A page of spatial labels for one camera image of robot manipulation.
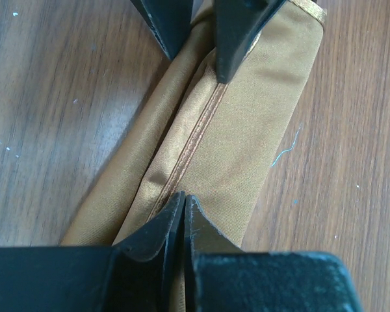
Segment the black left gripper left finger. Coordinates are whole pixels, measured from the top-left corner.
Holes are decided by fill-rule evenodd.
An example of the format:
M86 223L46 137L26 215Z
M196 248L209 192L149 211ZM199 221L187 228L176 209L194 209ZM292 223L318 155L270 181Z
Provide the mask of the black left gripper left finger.
M112 246L0 248L0 311L167 311L184 206Z

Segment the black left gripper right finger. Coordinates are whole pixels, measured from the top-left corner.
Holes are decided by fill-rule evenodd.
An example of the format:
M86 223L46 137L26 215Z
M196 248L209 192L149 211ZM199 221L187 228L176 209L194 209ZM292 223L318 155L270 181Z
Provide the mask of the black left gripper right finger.
M187 311L361 311L343 263L324 252L244 252L189 195L184 219Z

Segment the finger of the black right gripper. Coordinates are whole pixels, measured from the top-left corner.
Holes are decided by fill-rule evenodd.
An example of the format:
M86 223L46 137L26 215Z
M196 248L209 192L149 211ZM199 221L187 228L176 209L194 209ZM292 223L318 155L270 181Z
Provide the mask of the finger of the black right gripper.
M234 77L259 31L283 6L284 0L227 0L214 2L216 77Z
M191 31L193 1L131 0L164 54L173 60Z

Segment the brown cloth napkin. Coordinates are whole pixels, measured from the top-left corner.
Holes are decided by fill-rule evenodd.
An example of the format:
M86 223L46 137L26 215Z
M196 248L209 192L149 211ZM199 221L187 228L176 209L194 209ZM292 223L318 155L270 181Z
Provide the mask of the brown cloth napkin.
M84 198L63 246L113 245L179 191L239 246L324 34L316 1L285 1L232 80L216 77L215 1L191 31L123 142Z

